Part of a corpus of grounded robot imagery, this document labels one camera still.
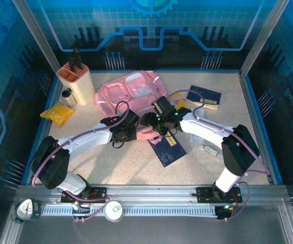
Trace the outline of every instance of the speckled surface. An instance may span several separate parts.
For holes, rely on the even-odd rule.
[[[122,75],[124,74],[91,74],[95,88]],[[206,109],[205,118],[230,126],[243,124],[255,138],[237,74],[159,72],[159,75],[169,93],[188,89],[192,84],[221,92],[219,109]],[[93,100],[85,106],[77,105],[75,109],[61,128],[52,124],[51,136],[58,139],[80,133],[93,127],[104,117]],[[212,184],[224,168],[222,158],[214,157],[191,143],[187,133],[178,132],[176,138],[188,154],[166,168],[163,168],[147,141],[133,141],[125,143],[120,149],[107,144],[87,151],[70,162],[69,170],[79,173],[92,184]],[[256,162],[251,168],[261,169]],[[254,173],[244,177],[244,180],[250,184],[268,184],[265,175]]]

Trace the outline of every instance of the blue book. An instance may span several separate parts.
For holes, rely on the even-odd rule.
[[[167,167],[187,154],[170,131],[168,131],[166,137],[163,137],[157,145],[150,142],[149,144],[155,151],[163,167]]]
[[[220,99],[221,99],[221,93],[218,93],[213,90],[208,90],[196,85],[192,85],[189,89],[200,93],[204,97],[205,99],[204,108],[209,108],[212,110],[218,109]],[[199,95],[195,93],[191,93],[191,92],[187,94],[186,99],[188,103],[195,104],[196,106],[200,106],[203,103],[203,99]]]

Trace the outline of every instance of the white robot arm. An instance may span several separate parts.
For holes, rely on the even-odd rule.
[[[140,124],[151,125],[160,135],[169,129],[191,133],[202,137],[222,149],[225,168],[212,185],[213,198],[220,202],[255,161],[247,148],[233,134],[240,137],[259,156],[259,150],[249,131],[243,125],[236,128],[223,126],[204,118],[195,118],[187,108],[176,110],[165,97],[152,103],[155,113],[148,113]]]
[[[40,143],[31,163],[31,170],[48,189],[60,188],[84,197],[89,183],[80,175],[68,172],[69,162],[76,156],[101,144],[124,143],[136,139],[139,117],[131,110],[121,117],[105,118],[96,126],[80,134],[55,140],[48,136]],[[57,150],[47,161],[47,157]]]
[[[157,99],[152,106],[156,113],[145,114],[140,120],[141,125],[152,126],[160,135],[166,135],[169,129],[176,128],[200,136],[222,149],[225,168],[212,185],[213,199],[221,202],[255,160],[230,132],[237,134],[256,155],[259,155],[259,150],[247,128],[241,125],[233,128],[203,118],[196,119],[191,110],[176,110],[165,97]],[[39,172],[38,178],[48,189],[61,188],[82,197],[90,185],[81,176],[67,171],[71,159],[101,144],[135,140],[137,121],[138,116],[129,110],[127,119],[113,128],[109,128],[115,123],[113,118],[106,118],[93,127],[93,132],[88,130],[59,140],[46,137],[36,151],[31,170],[36,173],[46,157],[63,144],[63,148]]]

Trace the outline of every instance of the small bottle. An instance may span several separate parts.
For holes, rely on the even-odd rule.
[[[73,94],[69,90],[64,90],[62,92],[62,98],[63,98],[64,102],[68,106],[70,106],[71,108],[74,108],[75,105],[77,104],[75,97],[73,96]]]

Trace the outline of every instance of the yellow bag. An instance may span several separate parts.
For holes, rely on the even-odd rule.
[[[56,125],[61,127],[74,111],[75,109],[69,108],[62,103],[57,102],[53,107],[42,112],[40,117],[51,119]]]

